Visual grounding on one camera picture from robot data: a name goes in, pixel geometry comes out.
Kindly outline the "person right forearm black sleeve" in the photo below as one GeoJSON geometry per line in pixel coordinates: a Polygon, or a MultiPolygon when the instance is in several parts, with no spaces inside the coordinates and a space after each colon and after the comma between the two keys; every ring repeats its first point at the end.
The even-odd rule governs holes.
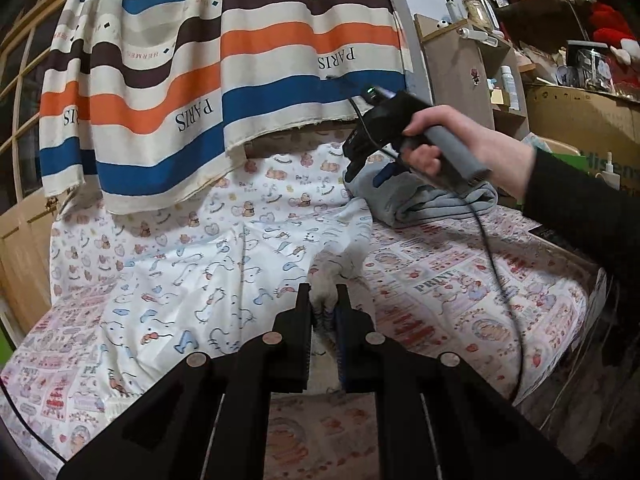
{"type": "Polygon", "coordinates": [[[626,298],[618,311],[639,321],[639,199],[538,151],[524,214],[555,232],[616,278],[626,298]]]}

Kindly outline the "person right hand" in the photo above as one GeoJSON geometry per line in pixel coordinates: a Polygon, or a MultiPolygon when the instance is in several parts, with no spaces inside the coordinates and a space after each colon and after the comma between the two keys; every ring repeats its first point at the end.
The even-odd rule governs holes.
{"type": "Polygon", "coordinates": [[[534,168],[535,150],[505,134],[485,128],[449,105],[420,110],[402,132],[418,136],[428,128],[443,126],[456,136],[489,170],[489,181],[522,202],[534,168]]]}

